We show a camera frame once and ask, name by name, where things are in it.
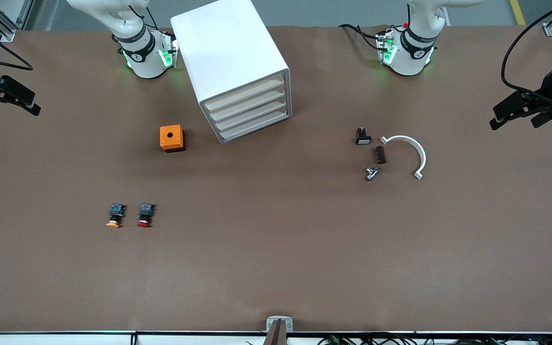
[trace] orange box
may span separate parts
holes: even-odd
[[[161,140],[161,148],[167,153],[186,150],[184,131],[180,125],[161,127],[159,137]]]

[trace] yellow tape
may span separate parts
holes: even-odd
[[[526,25],[525,18],[523,18],[523,12],[521,12],[521,6],[519,6],[519,0],[510,0],[510,6],[512,6],[512,12],[515,14],[517,24]]]

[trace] white box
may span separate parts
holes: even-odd
[[[220,142],[291,116],[289,67],[250,0],[172,17],[197,102]]]

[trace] white curved handle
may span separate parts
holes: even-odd
[[[385,137],[380,138],[380,141],[383,142],[383,144],[386,144],[392,140],[405,141],[408,144],[414,146],[414,148],[419,152],[419,155],[421,156],[421,166],[418,168],[418,170],[414,172],[414,176],[417,179],[421,179],[421,177],[423,177],[423,175],[421,174],[421,170],[425,168],[425,163],[427,162],[427,155],[425,155],[425,149],[423,149],[423,146],[421,146],[421,144],[419,144],[418,141],[414,140],[409,136],[392,136],[389,139]]]

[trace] brown table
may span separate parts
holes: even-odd
[[[270,28],[294,116],[219,144],[184,64],[135,77],[110,33],[19,32],[33,118],[0,112],[0,330],[552,330],[552,122],[491,131],[521,27],[446,28],[416,77],[340,28]],[[9,57],[1,55],[7,61]],[[534,88],[552,39],[508,67]],[[166,154],[162,125],[188,150]],[[375,138],[386,146],[368,183]],[[136,227],[140,203],[158,205]],[[124,227],[105,226],[111,203]]]

